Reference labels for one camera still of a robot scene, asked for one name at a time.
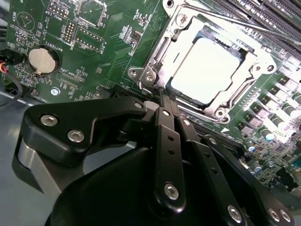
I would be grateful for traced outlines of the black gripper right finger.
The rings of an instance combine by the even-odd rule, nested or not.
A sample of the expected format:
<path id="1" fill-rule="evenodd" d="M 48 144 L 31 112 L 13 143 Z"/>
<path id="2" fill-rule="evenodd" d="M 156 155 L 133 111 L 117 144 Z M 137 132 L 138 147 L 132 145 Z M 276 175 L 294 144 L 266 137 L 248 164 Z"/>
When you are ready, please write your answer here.
<path id="1" fill-rule="evenodd" d="M 200 138 L 194 126 L 180 116 L 174 94 L 170 96 L 184 143 L 200 167 L 201 183 L 209 192 L 213 210 L 205 209 L 209 226 L 294 226 L 287 208 L 253 176 L 219 140 Z"/>

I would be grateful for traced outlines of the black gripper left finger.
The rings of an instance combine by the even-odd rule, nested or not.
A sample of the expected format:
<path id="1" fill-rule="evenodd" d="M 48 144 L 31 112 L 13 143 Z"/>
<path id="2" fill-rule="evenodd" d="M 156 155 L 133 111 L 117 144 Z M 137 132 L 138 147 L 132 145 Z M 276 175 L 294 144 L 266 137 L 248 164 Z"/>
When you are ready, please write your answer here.
<path id="1" fill-rule="evenodd" d="M 150 198 L 168 212 L 186 204 L 179 118 L 174 94 L 159 91 L 159 98 L 112 97 L 28 108 L 13 158 L 15 174 L 25 183 L 57 199 L 81 178 L 84 159 L 109 147 L 135 141 L 155 155 Z"/>

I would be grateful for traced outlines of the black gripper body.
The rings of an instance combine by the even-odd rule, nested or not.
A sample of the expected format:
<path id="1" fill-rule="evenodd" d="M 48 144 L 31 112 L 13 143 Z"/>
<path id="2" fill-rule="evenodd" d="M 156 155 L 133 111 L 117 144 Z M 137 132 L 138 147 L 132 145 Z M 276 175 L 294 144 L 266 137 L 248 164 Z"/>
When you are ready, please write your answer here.
<path id="1" fill-rule="evenodd" d="M 154 152 L 136 148 L 71 183 L 56 200 L 49 226 L 223 226 L 201 173 L 183 165 L 186 207 L 169 215 L 153 201 Z"/>

